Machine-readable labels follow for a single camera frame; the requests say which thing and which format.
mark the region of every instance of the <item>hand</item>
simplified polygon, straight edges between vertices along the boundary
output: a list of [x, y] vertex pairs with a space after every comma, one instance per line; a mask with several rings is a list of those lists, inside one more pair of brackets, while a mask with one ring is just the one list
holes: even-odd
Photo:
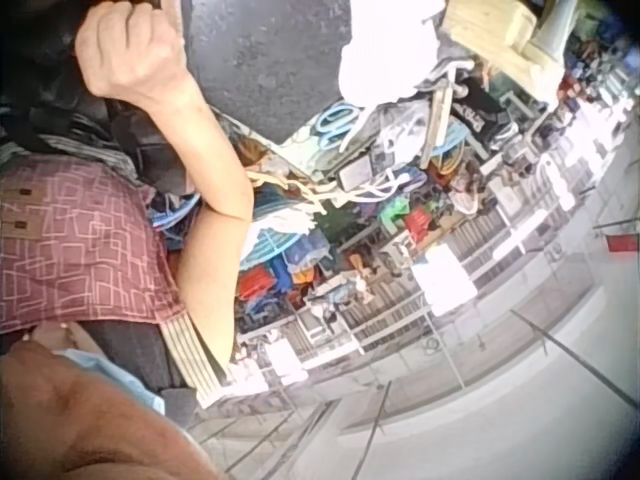
[[200, 91], [187, 70], [184, 41], [162, 10], [148, 3], [103, 2], [76, 37], [76, 55], [91, 93], [148, 113], [180, 109]]

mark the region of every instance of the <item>plastic bag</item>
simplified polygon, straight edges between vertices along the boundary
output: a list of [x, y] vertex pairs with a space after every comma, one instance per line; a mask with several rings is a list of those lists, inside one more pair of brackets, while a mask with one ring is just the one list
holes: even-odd
[[429, 103], [414, 100], [380, 112], [380, 134], [372, 146], [372, 158], [384, 156], [394, 167], [409, 163], [420, 152], [427, 135]]

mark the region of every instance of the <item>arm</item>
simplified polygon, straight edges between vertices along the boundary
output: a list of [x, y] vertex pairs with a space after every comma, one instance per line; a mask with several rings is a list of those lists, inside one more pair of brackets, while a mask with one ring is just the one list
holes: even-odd
[[145, 110], [182, 159], [206, 206], [189, 232], [176, 281], [187, 310], [221, 364], [233, 345], [233, 299], [253, 190], [233, 148], [186, 69], [182, 39], [148, 4], [104, 2], [76, 39], [89, 90]]

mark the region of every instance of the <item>shop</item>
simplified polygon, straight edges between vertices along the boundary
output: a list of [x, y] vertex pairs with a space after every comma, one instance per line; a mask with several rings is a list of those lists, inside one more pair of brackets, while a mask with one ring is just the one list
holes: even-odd
[[[640, 52], [588, 2], [529, 3], [351, 2], [340, 97], [310, 120], [287, 130], [216, 103], [256, 194], [226, 393], [335, 374], [418, 338], [439, 348], [433, 320], [528, 254], [562, 255], [557, 232], [637, 115]], [[367, 48], [402, 75], [374, 76], [377, 60], [356, 62]]]

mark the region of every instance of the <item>yellow item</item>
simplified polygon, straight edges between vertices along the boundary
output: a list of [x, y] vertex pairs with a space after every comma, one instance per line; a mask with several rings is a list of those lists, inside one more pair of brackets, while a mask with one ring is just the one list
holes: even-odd
[[530, 95], [557, 104], [564, 65], [530, 42], [536, 17], [517, 0], [450, 0], [443, 28]]
[[311, 268], [307, 268], [306, 270], [302, 270], [298, 273], [294, 273], [293, 275], [291, 275], [291, 279], [293, 280], [293, 283], [295, 283], [296, 285], [301, 285], [303, 283], [313, 282], [314, 275], [315, 275], [314, 269], [313, 267], [311, 267]]

